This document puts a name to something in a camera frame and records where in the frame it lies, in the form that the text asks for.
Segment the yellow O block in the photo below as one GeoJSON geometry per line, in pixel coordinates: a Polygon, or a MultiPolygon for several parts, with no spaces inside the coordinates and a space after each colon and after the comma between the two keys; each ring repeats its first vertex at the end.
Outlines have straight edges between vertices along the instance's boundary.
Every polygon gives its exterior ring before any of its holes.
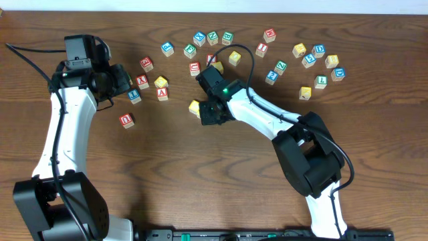
{"type": "Polygon", "coordinates": [[[241,54],[236,52],[236,51],[232,51],[231,54],[229,55],[229,63],[233,66],[237,66],[241,61],[241,54]]]}

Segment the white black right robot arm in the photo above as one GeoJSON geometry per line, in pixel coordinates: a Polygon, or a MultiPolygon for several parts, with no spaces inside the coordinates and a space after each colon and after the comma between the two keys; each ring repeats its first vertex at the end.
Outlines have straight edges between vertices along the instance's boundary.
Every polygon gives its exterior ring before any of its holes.
{"type": "Polygon", "coordinates": [[[350,162],[315,113],[287,112],[246,88],[239,80],[202,80],[198,84],[209,99],[199,105],[203,125],[244,122],[266,136],[274,147],[284,176],[306,198],[312,233],[321,238],[342,238],[345,224],[338,191],[341,169],[350,162]]]}

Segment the yellow C block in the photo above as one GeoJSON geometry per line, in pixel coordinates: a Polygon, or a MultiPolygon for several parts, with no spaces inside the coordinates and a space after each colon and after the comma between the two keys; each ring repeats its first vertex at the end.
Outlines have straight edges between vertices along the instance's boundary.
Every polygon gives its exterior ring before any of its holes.
{"type": "Polygon", "coordinates": [[[200,118],[200,112],[199,112],[199,102],[196,100],[193,100],[189,105],[189,112],[193,113],[196,117],[200,118]]]}

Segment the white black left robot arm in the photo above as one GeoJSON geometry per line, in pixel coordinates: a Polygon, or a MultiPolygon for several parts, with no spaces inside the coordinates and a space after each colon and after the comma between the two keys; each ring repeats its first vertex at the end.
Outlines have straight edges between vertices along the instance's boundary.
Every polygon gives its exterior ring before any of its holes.
{"type": "Polygon", "coordinates": [[[51,120],[32,178],[13,200],[34,240],[138,240],[133,222],[109,213],[90,182],[86,153],[98,103],[130,89],[120,64],[100,69],[59,66],[49,79],[51,120]]]}

